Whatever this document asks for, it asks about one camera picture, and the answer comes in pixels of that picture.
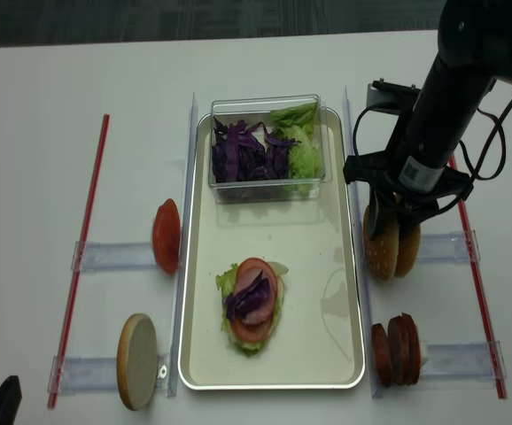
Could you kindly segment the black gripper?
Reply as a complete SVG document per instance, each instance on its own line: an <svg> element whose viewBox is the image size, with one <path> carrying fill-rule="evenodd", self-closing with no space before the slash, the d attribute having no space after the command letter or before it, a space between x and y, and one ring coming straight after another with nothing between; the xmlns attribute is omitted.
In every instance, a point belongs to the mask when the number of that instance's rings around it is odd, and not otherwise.
<svg viewBox="0 0 512 425"><path fill-rule="evenodd" d="M369 240L379 237L398 213L400 232L409 232L422 222L444 213L473 190L468 174L449 166L434 169L408 157L394 175L392 158L386 151L349 156L344 165L346 183L366 182L369 187Z"/></svg>

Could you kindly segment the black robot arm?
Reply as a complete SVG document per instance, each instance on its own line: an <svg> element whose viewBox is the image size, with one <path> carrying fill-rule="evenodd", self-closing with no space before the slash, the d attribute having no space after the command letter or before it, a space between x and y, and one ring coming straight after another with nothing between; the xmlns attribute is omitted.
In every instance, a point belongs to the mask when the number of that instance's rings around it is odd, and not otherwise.
<svg viewBox="0 0 512 425"><path fill-rule="evenodd" d="M375 239L392 220L402 233L445 213L473 190L483 165L466 173L448 165L484 96L496 81L512 83L512 1L448 1L438 25L438 53L421 89L374 81L366 111L395 114L386 148L354 153L347 183L370 187L366 234ZM493 119L498 135L512 109Z"/></svg>

